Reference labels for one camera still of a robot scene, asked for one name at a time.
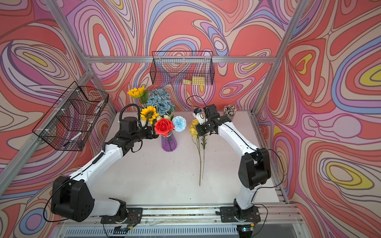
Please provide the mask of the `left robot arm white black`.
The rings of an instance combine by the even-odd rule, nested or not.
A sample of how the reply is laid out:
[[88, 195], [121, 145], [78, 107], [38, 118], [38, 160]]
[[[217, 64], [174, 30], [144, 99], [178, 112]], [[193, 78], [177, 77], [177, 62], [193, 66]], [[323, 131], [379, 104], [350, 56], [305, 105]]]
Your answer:
[[145, 139], [157, 139], [159, 136], [149, 121], [142, 121], [141, 108], [137, 104], [125, 106], [126, 109], [138, 109], [136, 117], [119, 115], [119, 130], [108, 142], [105, 142], [101, 151], [87, 164], [69, 176], [59, 176], [53, 182], [52, 195], [45, 204], [42, 212], [43, 219], [48, 222], [47, 210], [62, 217], [62, 221], [73, 220], [82, 222], [89, 217], [102, 217], [115, 224], [126, 223], [128, 219], [138, 224], [125, 201], [117, 198], [95, 199], [91, 193], [92, 187], [99, 178], [113, 165], [128, 153], [135, 153], [134, 146], [143, 144]]

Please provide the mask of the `yellow rose spray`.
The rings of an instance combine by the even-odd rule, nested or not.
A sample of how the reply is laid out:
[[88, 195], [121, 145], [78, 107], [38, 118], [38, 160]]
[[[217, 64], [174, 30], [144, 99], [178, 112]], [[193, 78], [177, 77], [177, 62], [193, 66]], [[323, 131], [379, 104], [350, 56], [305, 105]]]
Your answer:
[[203, 160], [202, 160], [202, 154], [201, 150], [204, 148], [204, 139], [202, 136], [198, 134], [198, 131], [196, 129], [196, 126], [199, 124], [198, 120], [195, 119], [191, 122], [189, 126], [189, 133], [192, 136], [192, 142], [197, 148], [197, 153], [199, 157], [199, 180], [198, 185], [201, 186], [201, 179], [202, 179], [202, 167], [203, 167]]

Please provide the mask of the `small yellow flower stem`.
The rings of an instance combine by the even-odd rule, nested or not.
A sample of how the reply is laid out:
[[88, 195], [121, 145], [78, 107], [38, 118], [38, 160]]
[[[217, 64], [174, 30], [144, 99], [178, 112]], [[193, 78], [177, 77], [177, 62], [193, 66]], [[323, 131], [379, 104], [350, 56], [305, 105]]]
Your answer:
[[204, 168], [205, 168], [205, 148], [207, 144], [207, 135], [203, 135], [201, 138], [201, 145], [202, 145], [202, 170], [201, 170], [201, 178], [203, 178], [204, 175]]

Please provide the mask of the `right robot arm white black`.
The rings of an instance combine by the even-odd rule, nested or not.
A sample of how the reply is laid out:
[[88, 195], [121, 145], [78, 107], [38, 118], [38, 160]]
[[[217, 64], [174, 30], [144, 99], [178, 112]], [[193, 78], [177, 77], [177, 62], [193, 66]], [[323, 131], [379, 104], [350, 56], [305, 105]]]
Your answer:
[[259, 190], [271, 178], [269, 152], [258, 148], [247, 140], [227, 116], [221, 116], [215, 105], [197, 108], [193, 111], [198, 121], [196, 131], [199, 136], [217, 134], [225, 139], [241, 157], [238, 177], [242, 184], [240, 193], [233, 202], [233, 218], [245, 222], [255, 213], [254, 200]]

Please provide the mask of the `yellow sunflower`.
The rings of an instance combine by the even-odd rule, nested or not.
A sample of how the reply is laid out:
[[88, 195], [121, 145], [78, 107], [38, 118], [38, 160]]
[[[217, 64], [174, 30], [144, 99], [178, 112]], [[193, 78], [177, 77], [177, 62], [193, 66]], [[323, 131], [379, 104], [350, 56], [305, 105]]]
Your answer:
[[149, 90], [144, 86], [140, 88], [133, 88], [128, 91], [128, 95], [134, 99], [139, 99], [141, 104], [146, 104], [149, 98]]
[[154, 106], [148, 106], [143, 108], [140, 112], [141, 121], [147, 124], [153, 124], [153, 121], [156, 120], [160, 115], [157, 113]]

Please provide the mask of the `purple glass vase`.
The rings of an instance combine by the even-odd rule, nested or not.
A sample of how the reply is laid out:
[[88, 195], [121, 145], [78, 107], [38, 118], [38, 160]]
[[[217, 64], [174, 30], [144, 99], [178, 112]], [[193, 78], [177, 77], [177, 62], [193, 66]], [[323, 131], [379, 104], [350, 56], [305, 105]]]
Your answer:
[[168, 136], [161, 136], [161, 146], [166, 152], [173, 152], [177, 149], [178, 144], [173, 132], [169, 133]]

